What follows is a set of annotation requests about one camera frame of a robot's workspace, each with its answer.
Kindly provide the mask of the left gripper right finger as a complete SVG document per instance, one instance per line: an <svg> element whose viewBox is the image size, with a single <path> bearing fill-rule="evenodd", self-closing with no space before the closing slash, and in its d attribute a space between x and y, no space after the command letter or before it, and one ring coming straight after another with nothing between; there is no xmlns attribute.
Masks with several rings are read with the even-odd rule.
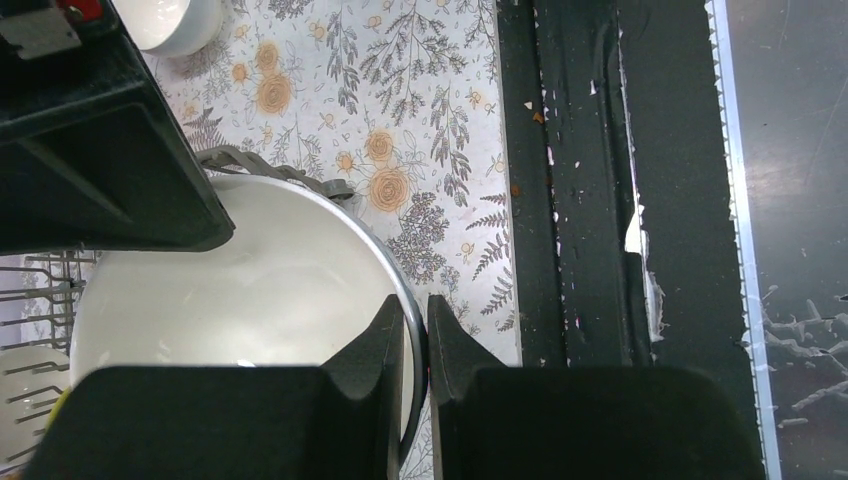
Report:
<svg viewBox="0 0 848 480"><path fill-rule="evenodd" d="M510 367L428 300L438 479L762 479L707 377L657 367Z"/></svg>

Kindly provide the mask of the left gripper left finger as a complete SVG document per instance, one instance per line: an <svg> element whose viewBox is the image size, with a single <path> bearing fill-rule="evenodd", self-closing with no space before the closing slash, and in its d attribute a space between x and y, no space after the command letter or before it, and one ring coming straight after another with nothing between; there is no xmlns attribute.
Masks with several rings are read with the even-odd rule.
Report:
<svg viewBox="0 0 848 480"><path fill-rule="evenodd" d="M320 366L116 366L69 394L27 479L394 479L404 313Z"/></svg>

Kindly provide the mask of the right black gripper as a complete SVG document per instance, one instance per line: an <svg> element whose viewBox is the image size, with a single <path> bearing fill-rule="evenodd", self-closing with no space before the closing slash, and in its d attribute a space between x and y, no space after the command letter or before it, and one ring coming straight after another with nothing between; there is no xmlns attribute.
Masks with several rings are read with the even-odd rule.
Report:
<svg viewBox="0 0 848 480"><path fill-rule="evenodd" d="M110 1L1 3L1 250L203 252L235 226Z"/></svg>

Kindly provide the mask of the white ribbed ceramic bowl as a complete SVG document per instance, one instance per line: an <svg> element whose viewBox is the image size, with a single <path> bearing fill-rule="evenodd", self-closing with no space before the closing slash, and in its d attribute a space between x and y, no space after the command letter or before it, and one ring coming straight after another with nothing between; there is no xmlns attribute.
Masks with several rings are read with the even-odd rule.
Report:
<svg viewBox="0 0 848 480"><path fill-rule="evenodd" d="M220 32L224 17L217 0L116 0L112 5L135 46L163 58L204 48Z"/></svg>

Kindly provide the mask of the small white ceramic bowl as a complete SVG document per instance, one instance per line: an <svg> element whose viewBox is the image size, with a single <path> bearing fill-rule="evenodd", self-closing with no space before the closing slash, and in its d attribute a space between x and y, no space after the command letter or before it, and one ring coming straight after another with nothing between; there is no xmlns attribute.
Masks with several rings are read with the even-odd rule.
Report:
<svg viewBox="0 0 848 480"><path fill-rule="evenodd" d="M49 416L69 387L69 358L59 350L25 346L1 352L1 473L26 463Z"/></svg>

